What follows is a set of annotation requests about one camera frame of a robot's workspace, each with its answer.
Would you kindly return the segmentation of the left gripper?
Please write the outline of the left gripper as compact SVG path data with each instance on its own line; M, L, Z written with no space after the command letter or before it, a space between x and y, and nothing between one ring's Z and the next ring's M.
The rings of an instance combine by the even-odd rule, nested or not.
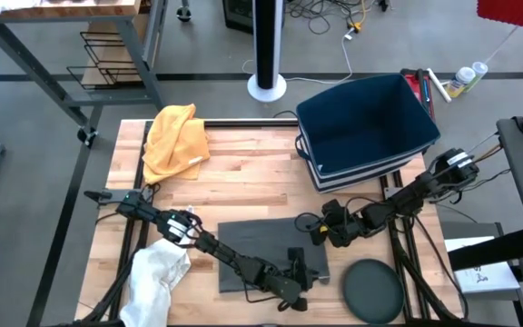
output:
M287 254L290 268L286 270L271 268L261 279L261 289L281 299L277 307L279 312L289 309L305 312L308 310L308 300L301 294L311 289L318 278L321 284L329 284L330 274L318 273L310 268L305 260L304 249L301 247L291 247Z

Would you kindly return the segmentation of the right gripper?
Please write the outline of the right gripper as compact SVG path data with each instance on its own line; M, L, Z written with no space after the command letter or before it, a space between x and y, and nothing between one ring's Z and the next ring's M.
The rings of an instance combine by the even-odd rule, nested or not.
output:
M369 238L376 233L356 214L331 200L321 207L323 216L311 228L311 242L321 245L329 240L335 248L348 247L352 241L361 237Z

